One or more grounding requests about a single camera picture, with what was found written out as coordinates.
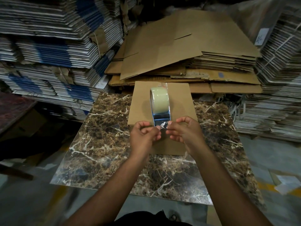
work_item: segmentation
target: packing tape roll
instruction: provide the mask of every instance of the packing tape roll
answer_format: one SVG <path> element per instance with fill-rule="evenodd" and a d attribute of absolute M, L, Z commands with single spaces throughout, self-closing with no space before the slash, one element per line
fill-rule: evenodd
<path fill-rule="evenodd" d="M 150 106 L 153 114 L 168 112 L 169 99 L 166 87 L 158 86 L 150 89 Z"/>

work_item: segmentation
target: person's right hand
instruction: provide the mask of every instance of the person's right hand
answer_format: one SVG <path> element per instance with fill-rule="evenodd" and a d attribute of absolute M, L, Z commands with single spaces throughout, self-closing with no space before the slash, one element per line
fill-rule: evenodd
<path fill-rule="evenodd" d="M 188 125 L 180 125 L 179 123 L 181 122 L 185 122 Z M 172 140 L 184 143 L 187 152 L 193 158 L 201 151 L 209 149 L 200 124 L 191 117 L 180 117 L 176 122 L 168 121 L 166 134 L 170 135 Z"/>

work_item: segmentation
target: person's left hand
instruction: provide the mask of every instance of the person's left hand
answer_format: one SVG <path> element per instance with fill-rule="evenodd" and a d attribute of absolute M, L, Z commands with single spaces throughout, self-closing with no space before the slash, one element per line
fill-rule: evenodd
<path fill-rule="evenodd" d="M 142 160 L 144 163 L 149 159 L 149 152 L 153 141 L 161 138 L 161 127 L 145 127 L 149 125 L 150 123 L 148 121 L 136 122 L 130 133 L 130 144 L 132 149 L 130 157 L 135 158 L 135 160 Z"/>

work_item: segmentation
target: warehouse floor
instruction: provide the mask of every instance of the warehouse floor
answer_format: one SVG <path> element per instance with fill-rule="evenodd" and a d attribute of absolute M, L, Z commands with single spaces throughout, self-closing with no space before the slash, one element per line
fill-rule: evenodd
<path fill-rule="evenodd" d="M 265 199 L 265 215 L 274 225 L 300 225 L 301 190 L 285 196 L 272 191 L 273 181 L 269 170 L 301 175 L 301 150 L 284 141 L 263 138 L 251 140 L 247 136 L 241 136 L 240 139 Z M 0 175 L 0 225 L 57 225 L 94 194 L 95 190 L 49 184 L 66 149 L 55 152 L 38 167 L 14 164 L 15 168 L 34 175 L 33 181 Z M 182 221 L 192 225 L 206 221 L 205 205 L 186 205 L 133 195 L 127 198 L 118 217 L 138 210 L 156 213 L 162 209 L 166 215 L 171 211 L 178 212 Z"/>

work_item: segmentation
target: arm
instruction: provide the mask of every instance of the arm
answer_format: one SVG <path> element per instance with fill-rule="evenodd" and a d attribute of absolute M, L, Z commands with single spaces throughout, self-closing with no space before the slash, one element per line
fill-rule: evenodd
<path fill-rule="evenodd" d="M 149 122 L 137 122 L 130 133 L 131 153 L 111 178 L 79 208 L 64 226 L 92 226 L 113 222 L 132 190 L 145 164 L 154 140 L 161 138 L 160 127 L 143 128 Z"/>
<path fill-rule="evenodd" d="M 210 150 L 197 121 L 181 117 L 176 122 L 169 121 L 167 128 L 170 138 L 184 143 L 194 158 L 222 225 L 272 225 Z"/>

